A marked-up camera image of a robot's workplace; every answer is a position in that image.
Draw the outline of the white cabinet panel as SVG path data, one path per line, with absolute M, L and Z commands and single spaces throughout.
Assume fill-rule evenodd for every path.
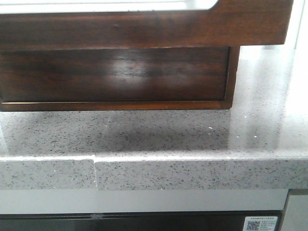
M 290 190 L 282 222 L 282 231 L 308 230 L 308 190 Z

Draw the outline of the black under-counter appliance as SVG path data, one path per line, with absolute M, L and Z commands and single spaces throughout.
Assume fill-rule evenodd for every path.
M 71 214 L 2 214 L 2 231 L 242 231 L 245 217 L 277 216 L 282 212 L 126 212 Z

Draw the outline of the white QR code sticker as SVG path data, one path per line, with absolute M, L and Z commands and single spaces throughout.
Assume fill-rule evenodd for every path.
M 277 216 L 245 217 L 243 231 L 275 231 Z

